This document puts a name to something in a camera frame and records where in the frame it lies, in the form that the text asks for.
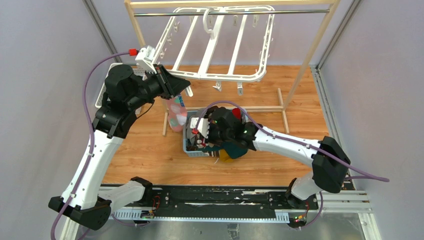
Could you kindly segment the white plastic clip hanger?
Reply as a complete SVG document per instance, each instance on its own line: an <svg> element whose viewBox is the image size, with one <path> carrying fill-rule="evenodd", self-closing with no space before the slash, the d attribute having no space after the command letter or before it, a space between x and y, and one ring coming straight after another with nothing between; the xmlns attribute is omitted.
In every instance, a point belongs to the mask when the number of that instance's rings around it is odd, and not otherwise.
<svg viewBox="0 0 424 240"><path fill-rule="evenodd" d="M171 51L170 73L178 77L213 81L221 91L223 82L243 84L260 81L267 73L273 40L275 9L270 5L178 7L168 13L169 21L152 59L160 64Z"/></svg>

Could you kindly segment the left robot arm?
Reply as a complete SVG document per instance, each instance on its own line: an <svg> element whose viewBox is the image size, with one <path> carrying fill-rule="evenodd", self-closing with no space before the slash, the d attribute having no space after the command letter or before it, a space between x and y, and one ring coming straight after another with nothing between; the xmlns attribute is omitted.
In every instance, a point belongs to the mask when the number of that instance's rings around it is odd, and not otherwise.
<svg viewBox="0 0 424 240"><path fill-rule="evenodd" d="M144 76L135 74L130 65L111 67L104 80L101 107L94 119L89 120L89 142L84 157L62 195L50 199L49 208L96 231L111 214L128 204L150 205L154 199L153 185L141 177L133 177L104 193L99 189L113 156L138 119L136 110L154 103L157 97L170 100L190 84L162 65L154 65Z"/></svg>

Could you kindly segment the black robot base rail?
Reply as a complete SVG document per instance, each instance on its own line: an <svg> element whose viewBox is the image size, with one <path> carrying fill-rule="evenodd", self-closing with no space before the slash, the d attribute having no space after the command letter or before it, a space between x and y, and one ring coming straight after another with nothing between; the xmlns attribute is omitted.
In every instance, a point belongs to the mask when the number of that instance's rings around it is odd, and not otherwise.
<svg viewBox="0 0 424 240"><path fill-rule="evenodd" d="M337 194L314 194L297 206L285 199L286 190L285 186L155 185L151 198L129 203L111 218L136 223L271 223L299 228L317 213L372 213L367 194L352 187Z"/></svg>

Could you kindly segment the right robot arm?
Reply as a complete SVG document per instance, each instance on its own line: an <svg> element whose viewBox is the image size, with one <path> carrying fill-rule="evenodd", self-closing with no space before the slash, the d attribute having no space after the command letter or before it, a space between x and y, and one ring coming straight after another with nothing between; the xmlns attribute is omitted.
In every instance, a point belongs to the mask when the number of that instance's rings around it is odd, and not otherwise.
<svg viewBox="0 0 424 240"><path fill-rule="evenodd" d="M285 193L286 203L299 208L310 196L326 191L338 194L351 161L332 137L322 140L283 134L254 121L244 121L233 110L213 106L201 114L208 128L201 127L200 146L212 144L225 150L251 150L278 154L312 168L303 177L294 178Z"/></svg>

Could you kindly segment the green reindeer sock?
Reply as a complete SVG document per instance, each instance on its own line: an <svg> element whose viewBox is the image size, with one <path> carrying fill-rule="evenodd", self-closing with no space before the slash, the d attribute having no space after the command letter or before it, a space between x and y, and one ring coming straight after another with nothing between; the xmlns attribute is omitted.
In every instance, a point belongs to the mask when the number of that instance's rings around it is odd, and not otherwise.
<svg viewBox="0 0 424 240"><path fill-rule="evenodd" d="M237 146L235 143L231 143L231 142L224 142L221 146L207 145L206 147L199 148L199 151L202 151L202 152L218 152L218 154L220 150L225 150L233 160L244 156L248 152L247 148L241 148Z"/></svg>

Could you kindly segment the pink patterned sock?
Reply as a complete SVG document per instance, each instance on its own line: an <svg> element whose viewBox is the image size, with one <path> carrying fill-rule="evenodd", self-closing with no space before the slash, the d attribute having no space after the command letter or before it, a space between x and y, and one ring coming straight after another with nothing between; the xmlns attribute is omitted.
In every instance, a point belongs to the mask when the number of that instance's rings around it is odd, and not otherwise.
<svg viewBox="0 0 424 240"><path fill-rule="evenodd" d="M186 124L188 112L183 97L178 96L165 100L168 109L167 122L174 132L181 132Z"/></svg>

